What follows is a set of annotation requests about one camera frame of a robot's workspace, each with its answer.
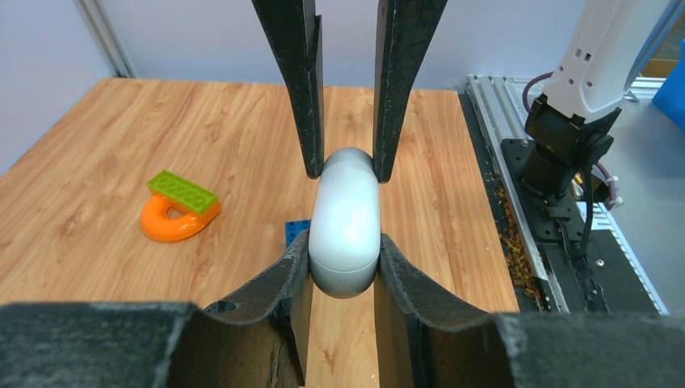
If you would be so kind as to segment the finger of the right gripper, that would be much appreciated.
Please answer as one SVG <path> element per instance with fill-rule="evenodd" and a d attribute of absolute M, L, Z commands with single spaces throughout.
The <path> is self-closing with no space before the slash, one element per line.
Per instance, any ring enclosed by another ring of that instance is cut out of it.
<path fill-rule="evenodd" d="M 410 92 L 447 4 L 378 2 L 372 157 L 380 183 L 391 179 Z"/>
<path fill-rule="evenodd" d="M 315 1 L 252 2 L 288 90 L 305 172 L 324 165 L 321 16 Z"/>

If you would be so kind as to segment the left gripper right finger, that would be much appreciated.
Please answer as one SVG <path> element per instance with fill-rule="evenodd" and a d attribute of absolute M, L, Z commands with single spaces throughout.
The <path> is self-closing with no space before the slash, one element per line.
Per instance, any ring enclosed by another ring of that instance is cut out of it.
<path fill-rule="evenodd" d="M 388 235 L 374 281 L 383 387 L 681 387 L 684 322 L 657 314 L 489 313 Z"/>

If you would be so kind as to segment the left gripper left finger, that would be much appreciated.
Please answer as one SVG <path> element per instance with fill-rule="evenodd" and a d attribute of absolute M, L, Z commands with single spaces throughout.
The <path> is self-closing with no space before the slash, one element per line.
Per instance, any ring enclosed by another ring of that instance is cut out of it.
<path fill-rule="evenodd" d="M 4 387 L 299 387 L 313 281 L 307 232 L 206 308 L 40 302 L 1 308 Z"/>

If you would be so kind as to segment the white earbud case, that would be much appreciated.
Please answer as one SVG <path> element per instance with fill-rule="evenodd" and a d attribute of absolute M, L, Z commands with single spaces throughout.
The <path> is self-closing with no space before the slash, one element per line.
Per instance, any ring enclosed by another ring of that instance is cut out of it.
<path fill-rule="evenodd" d="M 353 147 L 326 160 L 309 228 L 309 267 L 330 297 L 353 298 L 372 283 L 380 255 L 380 188 L 372 158 Z"/>

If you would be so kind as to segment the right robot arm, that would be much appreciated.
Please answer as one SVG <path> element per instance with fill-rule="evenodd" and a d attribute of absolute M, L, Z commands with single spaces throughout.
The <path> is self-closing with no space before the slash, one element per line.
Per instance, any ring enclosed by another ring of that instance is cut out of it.
<path fill-rule="evenodd" d="M 309 256 L 336 272 L 370 268 L 380 254 L 378 187 L 393 172 L 409 94 L 446 6 L 443 1 L 381 1 L 376 29 L 373 151 L 324 157 L 321 17 L 312 1 L 256 1 L 288 89 L 307 175 L 320 179 L 323 208 L 313 215 Z M 664 1 L 589 1 L 560 65 L 534 99 L 525 129 L 536 142 L 525 183 L 557 195 L 574 173 L 607 152 L 628 75 Z"/>

